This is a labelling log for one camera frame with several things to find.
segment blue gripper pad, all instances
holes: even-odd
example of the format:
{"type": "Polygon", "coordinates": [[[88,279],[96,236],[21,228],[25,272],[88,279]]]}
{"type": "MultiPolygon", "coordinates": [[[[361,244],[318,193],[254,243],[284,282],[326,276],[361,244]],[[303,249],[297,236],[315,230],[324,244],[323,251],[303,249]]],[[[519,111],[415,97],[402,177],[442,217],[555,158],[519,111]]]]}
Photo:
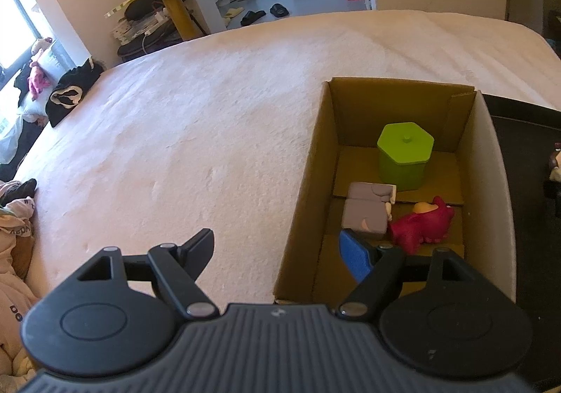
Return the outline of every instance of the blue gripper pad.
{"type": "Polygon", "coordinates": [[[346,230],[339,234],[339,253],[357,282],[361,283],[372,271],[368,251],[346,230]]]}

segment mattress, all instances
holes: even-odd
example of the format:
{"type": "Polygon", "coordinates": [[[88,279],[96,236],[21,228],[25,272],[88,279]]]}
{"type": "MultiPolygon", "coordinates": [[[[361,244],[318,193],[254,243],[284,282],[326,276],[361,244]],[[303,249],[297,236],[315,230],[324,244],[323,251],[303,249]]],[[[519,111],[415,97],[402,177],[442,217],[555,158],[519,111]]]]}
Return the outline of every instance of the mattress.
{"type": "Polygon", "coordinates": [[[561,61],[531,30],[413,11],[286,18],[105,72],[16,178],[39,183],[27,283],[39,296],[104,246],[145,253],[203,227],[198,280],[219,306],[271,302],[322,83],[335,76],[473,85],[561,109],[561,61]]]}

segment metal screw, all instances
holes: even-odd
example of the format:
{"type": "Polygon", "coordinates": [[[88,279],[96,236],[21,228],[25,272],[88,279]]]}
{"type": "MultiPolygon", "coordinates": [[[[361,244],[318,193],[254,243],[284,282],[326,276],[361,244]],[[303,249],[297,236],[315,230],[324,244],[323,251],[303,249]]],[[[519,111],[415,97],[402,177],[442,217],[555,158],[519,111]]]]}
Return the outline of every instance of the metal screw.
{"type": "Polygon", "coordinates": [[[194,302],[187,307],[187,314],[195,318],[208,317],[214,314],[215,311],[216,308],[209,302],[194,302]]]}
{"type": "Polygon", "coordinates": [[[366,307],[366,304],[362,302],[352,301],[343,303],[340,306],[339,311],[347,317],[360,317],[368,312],[368,308],[366,307]]]}

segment yellow table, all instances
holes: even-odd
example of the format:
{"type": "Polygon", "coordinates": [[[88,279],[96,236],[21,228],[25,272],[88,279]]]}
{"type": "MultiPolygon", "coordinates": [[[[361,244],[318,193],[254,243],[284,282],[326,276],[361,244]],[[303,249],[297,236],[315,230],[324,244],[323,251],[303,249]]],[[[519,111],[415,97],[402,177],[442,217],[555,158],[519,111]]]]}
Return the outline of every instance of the yellow table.
{"type": "MultiPolygon", "coordinates": [[[[127,0],[118,7],[113,8],[109,13],[106,14],[106,18],[109,18],[123,8],[127,8],[128,5],[130,5],[134,1],[135,0],[127,0]]],[[[185,5],[183,5],[182,0],[162,0],[162,2],[164,2],[169,16],[175,24],[175,27],[177,28],[177,31],[179,32],[183,41],[188,41],[195,38],[195,27],[187,9],[185,8],[185,5]]]]}

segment gray floor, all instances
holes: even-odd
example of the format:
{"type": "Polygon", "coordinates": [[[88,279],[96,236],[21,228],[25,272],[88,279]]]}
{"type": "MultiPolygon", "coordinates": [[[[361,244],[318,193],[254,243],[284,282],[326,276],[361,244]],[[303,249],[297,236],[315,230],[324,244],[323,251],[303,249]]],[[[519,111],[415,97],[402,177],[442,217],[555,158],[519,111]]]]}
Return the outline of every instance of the gray floor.
{"type": "Polygon", "coordinates": [[[224,13],[228,11],[228,8],[245,8],[245,10],[232,19],[228,25],[228,29],[234,29],[240,27],[240,21],[249,10],[255,12],[264,10],[266,12],[266,15],[254,24],[267,21],[281,21],[281,19],[277,19],[269,11],[275,3],[284,5],[291,16],[366,10],[364,0],[238,0],[225,7],[221,7],[220,12],[224,15],[224,13]]]}

